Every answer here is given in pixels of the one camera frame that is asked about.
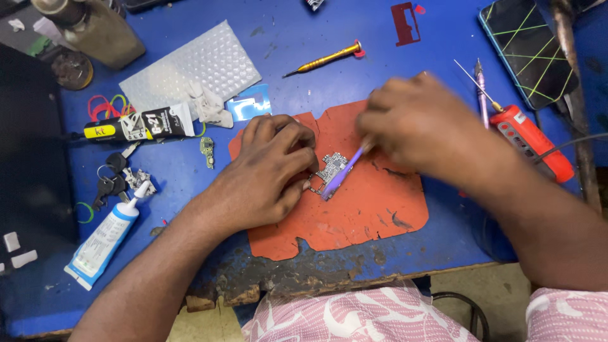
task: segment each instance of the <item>smartphone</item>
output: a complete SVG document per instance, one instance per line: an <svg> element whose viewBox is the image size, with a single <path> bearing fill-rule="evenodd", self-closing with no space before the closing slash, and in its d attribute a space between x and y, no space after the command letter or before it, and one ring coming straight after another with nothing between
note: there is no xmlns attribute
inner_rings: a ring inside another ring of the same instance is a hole
<svg viewBox="0 0 608 342"><path fill-rule="evenodd" d="M498 0L479 13L479 20L530 109L539 110L579 85L534 1Z"/></svg>

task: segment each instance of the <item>red soldering iron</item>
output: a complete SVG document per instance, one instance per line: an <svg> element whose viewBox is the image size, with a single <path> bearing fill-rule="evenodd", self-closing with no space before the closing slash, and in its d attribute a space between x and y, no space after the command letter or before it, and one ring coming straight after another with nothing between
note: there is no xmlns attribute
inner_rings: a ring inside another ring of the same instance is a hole
<svg viewBox="0 0 608 342"><path fill-rule="evenodd" d="M541 154L555 147L544 133L523 114L519 107L510 105L503 108L500 106L477 84L475 79L466 72L459 62L454 61L492 103L492 108L496 110L497 114L490 118L490 124L496 127L530 161L534 161ZM536 168L557 183L568 181L574 176L572 164L560 151L555 151L543 158L542 162L536 164Z"/></svg>

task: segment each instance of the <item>b-7000 glue tube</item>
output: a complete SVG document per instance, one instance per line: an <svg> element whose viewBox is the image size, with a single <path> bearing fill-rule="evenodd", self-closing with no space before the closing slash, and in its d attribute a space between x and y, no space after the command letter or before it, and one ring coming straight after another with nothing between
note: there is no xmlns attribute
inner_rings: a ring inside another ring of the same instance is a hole
<svg viewBox="0 0 608 342"><path fill-rule="evenodd" d="M139 216L135 203L146 194L148 186L150 181L143 182L129 203L120 202L115 205L112 212L79 247L72 261L63 268L88 291L106 270L116 248Z"/></svg>
<svg viewBox="0 0 608 342"><path fill-rule="evenodd" d="M185 102L85 125L85 137L90 141L152 140L172 136L194 136L190 109Z"/></svg>

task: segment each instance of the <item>blue glue tube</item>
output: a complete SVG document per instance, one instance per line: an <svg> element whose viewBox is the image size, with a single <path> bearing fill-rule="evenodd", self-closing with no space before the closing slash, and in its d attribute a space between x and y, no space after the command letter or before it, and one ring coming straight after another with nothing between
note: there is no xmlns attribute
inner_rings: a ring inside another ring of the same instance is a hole
<svg viewBox="0 0 608 342"><path fill-rule="evenodd" d="M115 205L93 234L80 245L72 261L63 268L87 291L91 290L95 281L105 271L114 252L139 216L135 204L146 194L148 186L150 181L143 182L129 203L121 202Z"/></svg>

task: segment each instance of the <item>pink patterned clothing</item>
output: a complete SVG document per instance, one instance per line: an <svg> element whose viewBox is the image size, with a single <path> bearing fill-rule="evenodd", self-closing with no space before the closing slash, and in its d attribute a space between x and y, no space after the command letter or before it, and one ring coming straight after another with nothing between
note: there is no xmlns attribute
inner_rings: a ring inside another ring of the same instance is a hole
<svg viewBox="0 0 608 342"><path fill-rule="evenodd" d="M526 310L528 341L608 341L608 292L542 288ZM242 329L248 342L477 341L410 280L359 291L266 295Z"/></svg>

